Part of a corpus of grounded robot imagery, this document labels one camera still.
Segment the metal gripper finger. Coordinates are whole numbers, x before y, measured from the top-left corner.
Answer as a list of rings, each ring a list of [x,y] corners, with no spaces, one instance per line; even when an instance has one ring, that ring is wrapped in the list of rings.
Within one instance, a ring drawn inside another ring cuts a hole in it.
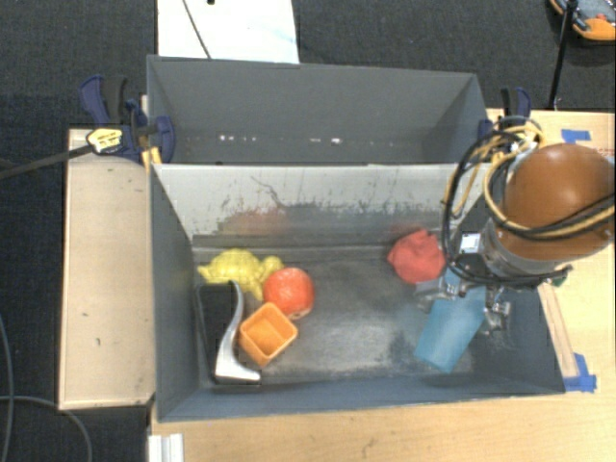
[[[509,301],[494,302],[485,310],[485,333],[506,330],[510,314],[511,303]]]
[[[423,312],[429,312],[436,300],[452,300],[456,296],[456,285],[445,278],[420,282],[415,286],[414,297]]]

